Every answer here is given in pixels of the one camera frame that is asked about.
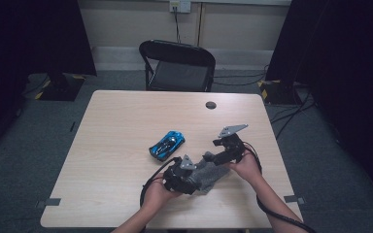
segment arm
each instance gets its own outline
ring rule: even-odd
[[[156,180],[151,183],[145,194],[144,204],[141,209],[115,229],[113,233],[140,232],[170,199],[182,194],[166,190],[162,183],[162,174],[156,175],[155,178]]]
[[[282,216],[288,216],[299,222],[301,219],[281,200],[277,193],[271,188],[268,182],[262,177],[255,158],[246,150],[244,157],[239,163],[227,163],[227,167],[237,172],[237,174],[247,181],[256,192],[259,200],[269,210],[278,213]],[[267,215],[272,229],[277,233],[292,233],[306,232],[305,230],[289,224],[273,216]]]

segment blue toy car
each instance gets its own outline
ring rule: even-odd
[[[157,144],[150,147],[150,154],[159,161],[165,161],[186,140],[178,131],[169,131]]]

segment metal bracket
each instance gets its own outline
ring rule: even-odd
[[[192,163],[188,155],[184,155],[183,161],[181,162],[181,169],[184,170],[195,170],[196,165]]]
[[[232,126],[225,126],[223,130],[218,135],[219,138],[227,137],[231,134],[234,134],[242,129],[245,129],[248,127],[248,124],[240,124],[240,125],[232,125]]]

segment table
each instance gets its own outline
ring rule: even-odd
[[[213,101],[217,107],[206,108]],[[278,195],[293,195],[263,102],[255,94],[98,90],[66,157],[46,206],[44,227],[116,227],[139,210],[142,185],[161,166],[148,148],[168,131],[181,131],[186,142],[171,156],[188,154],[195,163],[224,126],[247,123],[239,137],[254,146],[265,179]],[[299,216],[296,202],[288,203]],[[171,228],[271,227],[257,206],[251,186],[234,171],[207,194],[171,200],[147,226]]]

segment chair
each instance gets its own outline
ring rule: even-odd
[[[145,61],[146,90],[209,92],[215,58],[200,47],[150,40],[139,52]],[[155,70],[150,61],[157,60]]]

